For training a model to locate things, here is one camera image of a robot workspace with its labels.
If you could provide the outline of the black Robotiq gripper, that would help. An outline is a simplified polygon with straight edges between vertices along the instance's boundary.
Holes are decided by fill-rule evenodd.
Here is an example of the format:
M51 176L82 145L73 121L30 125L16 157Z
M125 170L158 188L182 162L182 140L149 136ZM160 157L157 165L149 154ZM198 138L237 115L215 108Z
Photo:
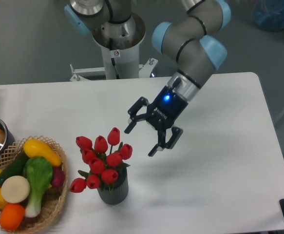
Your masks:
M129 134L136 126L137 122L144 121L157 130L158 142L150 150L148 156L154 156L158 151L172 149L181 135L183 129L173 126L175 120L187 107L188 102L172 91L171 88L164 86L154 101L149 104L145 97L140 97L128 110L130 115L129 125L124 133ZM147 107L147 112L137 114L142 107ZM171 137L166 141L166 130L171 128Z

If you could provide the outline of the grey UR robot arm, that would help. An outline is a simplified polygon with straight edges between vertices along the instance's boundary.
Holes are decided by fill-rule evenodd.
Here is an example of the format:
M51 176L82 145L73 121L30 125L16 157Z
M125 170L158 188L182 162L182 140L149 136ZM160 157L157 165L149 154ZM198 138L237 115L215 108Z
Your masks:
M157 131L149 156L174 147L183 132L175 120L227 57L212 34L229 23L229 5L223 0L184 0L182 5L187 18L178 25L160 23L151 38L159 53L177 63L177 71L153 102L141 97L128 111L125 133L139 121ZM64 12L79 33L91 34L100 46L106 79L139 76L139 45L146 27L129 0L71 0Z

